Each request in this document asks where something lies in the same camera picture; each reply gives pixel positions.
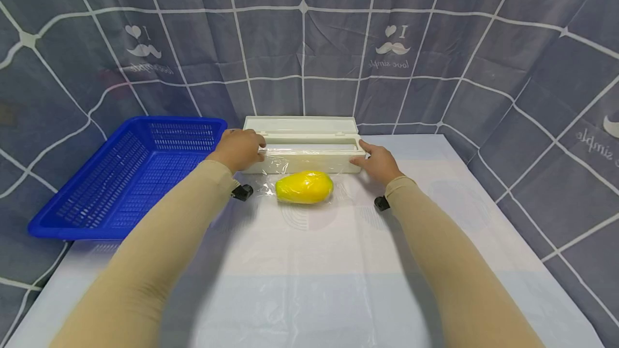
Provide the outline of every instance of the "heart logo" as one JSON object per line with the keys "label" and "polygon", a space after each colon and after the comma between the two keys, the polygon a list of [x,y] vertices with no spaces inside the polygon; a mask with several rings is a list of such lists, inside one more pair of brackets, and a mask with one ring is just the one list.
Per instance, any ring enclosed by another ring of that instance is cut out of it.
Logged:
{"label": "heart logo", "polygon": [[387,26],[387,28],[385,29],[385,35],[387,35],[387,38],[393,35],[393,33],[395,32],[395,29],[396,29],[395,25]]}
{"label": "heart logo", "polygon": [[142,30],[138,26],[125,26],[125,31],[127,34],[131,35],[133,38],[137,39],[142,35]]}

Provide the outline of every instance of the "fabric backdrop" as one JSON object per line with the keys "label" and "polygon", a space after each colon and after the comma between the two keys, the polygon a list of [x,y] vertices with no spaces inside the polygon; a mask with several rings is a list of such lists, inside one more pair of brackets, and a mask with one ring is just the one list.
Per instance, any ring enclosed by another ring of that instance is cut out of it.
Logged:
{"label": "fabric backdrop", "polygon": [[28,221],[124,120],[340,115],[445,135],[619,346],[617,1],[0,0],[0,338],[67,247]]}

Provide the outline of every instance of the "hand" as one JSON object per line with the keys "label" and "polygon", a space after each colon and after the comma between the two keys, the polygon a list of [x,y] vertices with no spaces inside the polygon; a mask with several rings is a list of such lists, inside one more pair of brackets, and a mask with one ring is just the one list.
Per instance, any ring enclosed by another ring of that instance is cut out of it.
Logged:
{"label": "hand", "polygon": [[219,144],[207,160],[220,162],[235,173],[264,161],[264,154],[258,153],[258,147],[264,148],[266,145],[264,137],[253,129],[228,129],[221,135]]}
{"label": "hand", "polygon": [[364,151],[370,154],[370,157],[352,157],[351,164],[361,166],[370,177],[378,181],[384,186],[394,180],[396,177],[404,176],[398,164],[395,162],[391,152],[387,148],[378,145],[367,144],[363,140],[359,140],[359,145]]}

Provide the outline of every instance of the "dispenser lid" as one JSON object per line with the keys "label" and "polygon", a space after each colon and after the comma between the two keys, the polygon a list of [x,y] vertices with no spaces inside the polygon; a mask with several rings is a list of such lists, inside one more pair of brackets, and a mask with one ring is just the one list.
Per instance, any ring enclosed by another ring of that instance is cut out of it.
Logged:
{"label": "dispenser lid", "polygon": [[320,116],[247,116],[243,129],[267,133],[303,134],[357,135],[359,132],[354,117]]}

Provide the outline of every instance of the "white plastic wrap dispenser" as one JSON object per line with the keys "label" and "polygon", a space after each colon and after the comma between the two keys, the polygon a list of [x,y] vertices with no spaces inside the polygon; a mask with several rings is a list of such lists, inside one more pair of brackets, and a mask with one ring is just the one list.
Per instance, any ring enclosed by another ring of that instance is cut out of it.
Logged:
{"label": "white plastic wrap dispenser", "polygon": [[264,162],[243,173],[359,173],[349,160],[365,156],[354,117],[247,116],[243,129],[267,143]]}

